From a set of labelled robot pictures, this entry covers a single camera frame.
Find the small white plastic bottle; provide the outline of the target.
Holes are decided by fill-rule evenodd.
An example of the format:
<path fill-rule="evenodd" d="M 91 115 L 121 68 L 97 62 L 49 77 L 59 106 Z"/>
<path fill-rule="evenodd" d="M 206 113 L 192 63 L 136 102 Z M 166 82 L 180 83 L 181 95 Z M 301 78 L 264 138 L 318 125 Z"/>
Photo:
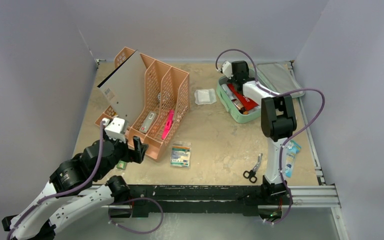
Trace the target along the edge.
<path fill-rule="evenodd" d="M 235 95 L 233 94 L 233 92 L 231 91 L 231 89 L 228 87 L 227 84 L 222 84 L 221 87 L 222 87 L 222 89 L 226 92 L 227 96 L 228 96 L 231 100 L 234 100 L 234 99 L 235 99 Z"/>

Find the red first aid pouch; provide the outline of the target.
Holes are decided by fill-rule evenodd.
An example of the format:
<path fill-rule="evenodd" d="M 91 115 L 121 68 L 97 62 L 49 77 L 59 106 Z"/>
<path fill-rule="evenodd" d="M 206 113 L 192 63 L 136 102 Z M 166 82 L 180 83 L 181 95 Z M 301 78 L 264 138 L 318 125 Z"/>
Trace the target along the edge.
<path fill-rule="evenodd" d="M 250 110 L 259 106 L 252 99 L 245 97 L 242 94 L 238 93 L 231 83 L 228 83 L 227 86 L 230 89 L 230 91 L 234 94 L 234 96 L 241 102 L 241 104 L 244 106 L 246 111 L 250 111 Z"/>

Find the brown bottle orange cap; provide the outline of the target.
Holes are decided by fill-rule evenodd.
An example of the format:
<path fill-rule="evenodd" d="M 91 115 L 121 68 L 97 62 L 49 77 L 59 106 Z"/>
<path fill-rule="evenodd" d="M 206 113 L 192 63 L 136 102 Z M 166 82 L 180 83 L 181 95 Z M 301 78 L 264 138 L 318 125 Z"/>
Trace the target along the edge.
<path fill-rule="evenodd" d="M 236 109 L 242 114 L 242 115 L 248 115 L 248 111 L 246 110 L 246 108 L 243 106 L 243 104 L 236 98 L 233 98 L 232 100 L 232 103 L 234 104 L 234 106 L 236 107 Z"/>

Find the white gauze pad packet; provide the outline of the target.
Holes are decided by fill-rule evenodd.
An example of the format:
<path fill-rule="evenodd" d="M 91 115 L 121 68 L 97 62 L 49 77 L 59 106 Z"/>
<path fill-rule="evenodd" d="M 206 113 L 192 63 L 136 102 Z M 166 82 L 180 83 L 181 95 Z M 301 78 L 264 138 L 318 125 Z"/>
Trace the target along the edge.
<path fill-rule="evenodd" d="M 217 102 L 216 91 L 211 89 L 197 89 L 194 92 L 195 104 L 210 105 Z"/>

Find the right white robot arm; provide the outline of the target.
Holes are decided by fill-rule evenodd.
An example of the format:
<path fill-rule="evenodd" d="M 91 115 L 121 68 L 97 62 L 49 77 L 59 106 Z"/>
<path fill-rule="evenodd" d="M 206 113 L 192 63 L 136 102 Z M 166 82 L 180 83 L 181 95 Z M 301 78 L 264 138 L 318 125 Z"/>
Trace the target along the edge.
<path fill-rule="evenodd" d="M 287 191 L 282 157 L 286 140 L 297 129 L 292 97 L 288 94 L 281 96 L 265 87 L 258 80 L 257 72 L 251 77 L 246 61 L 225 61 L 221 72 L 237 92 L 254 102 L 260 100 L 260 125 L 268 145 L 267 167 L 260 196 L 264 202 L 272 204 Z"/>

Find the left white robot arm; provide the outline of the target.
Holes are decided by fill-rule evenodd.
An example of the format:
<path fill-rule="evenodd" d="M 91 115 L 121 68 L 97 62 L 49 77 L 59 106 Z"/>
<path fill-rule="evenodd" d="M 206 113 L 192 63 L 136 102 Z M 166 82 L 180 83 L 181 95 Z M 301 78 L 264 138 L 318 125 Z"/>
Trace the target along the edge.
<path fill-rule="evenodd" d="M 134 148 L 126 142 L 101 137 L 83 152 L 66 160 L 52 173 L 41 193 L 18 215 L 6 216 L 2 226 L 8 240 L 52 240 L 79 218 L 107 204 L 126 203 L 130 188 L 121 176 L 112 176 L 91 194 L 74 198 L 101 180 L 119 161 L 140 164 L 148 150 L 138 136 Z"/>

